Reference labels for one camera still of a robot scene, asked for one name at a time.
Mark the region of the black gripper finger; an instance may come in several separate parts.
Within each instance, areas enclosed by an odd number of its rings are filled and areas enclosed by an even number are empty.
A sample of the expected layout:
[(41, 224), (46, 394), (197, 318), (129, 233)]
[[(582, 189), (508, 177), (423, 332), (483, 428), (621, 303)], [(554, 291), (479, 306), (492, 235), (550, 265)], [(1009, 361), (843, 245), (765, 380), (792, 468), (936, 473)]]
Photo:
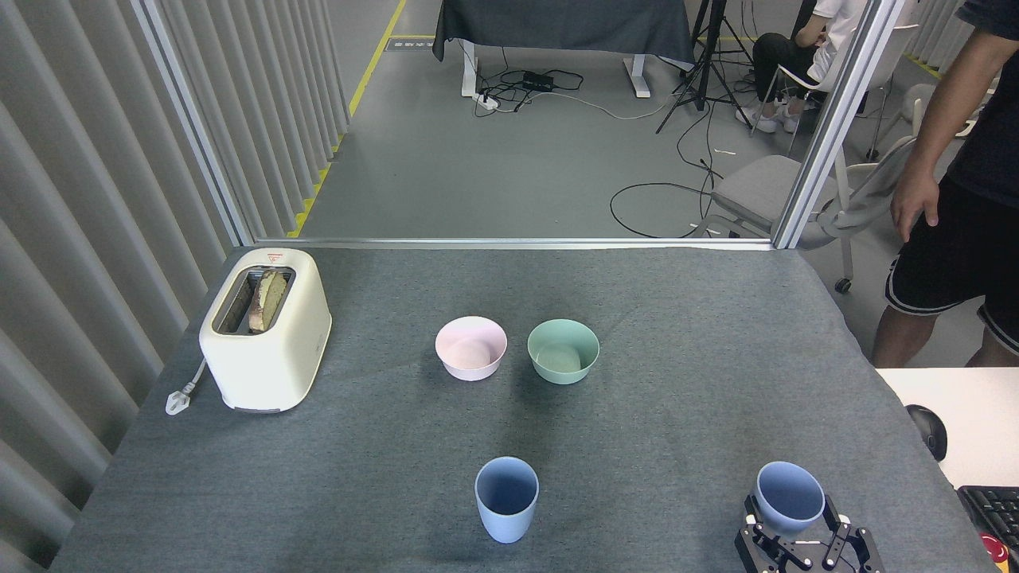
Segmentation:
[(792, 540), (781, 536), (763, 521), (756, 498), (744, 500), (746, 512), (734, 544), (747, 572), (786, 572), (787, 566), (799, 567), (799, 555)]
[(832, 496), (825, 496), (822, 517), (832, 537), (822, 543), (825, 550), (818, 558), (820, 569), (826, 572), (884, 572), (884, 563), (871, 530), (852, 525), (848, 517), (837, 511)]

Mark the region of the person's hand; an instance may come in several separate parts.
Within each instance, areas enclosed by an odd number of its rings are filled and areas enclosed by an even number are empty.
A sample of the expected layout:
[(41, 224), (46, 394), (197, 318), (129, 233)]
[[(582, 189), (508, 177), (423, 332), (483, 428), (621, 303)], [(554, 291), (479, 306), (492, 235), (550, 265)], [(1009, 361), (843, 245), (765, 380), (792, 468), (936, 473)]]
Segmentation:
[(938, 225), (938, 183), (931, 170), (907, 168), (896, 185), (889, 212), (896, 232), (904, 243), (909, 243), (912, 229), (920, 218), (928, 226)]

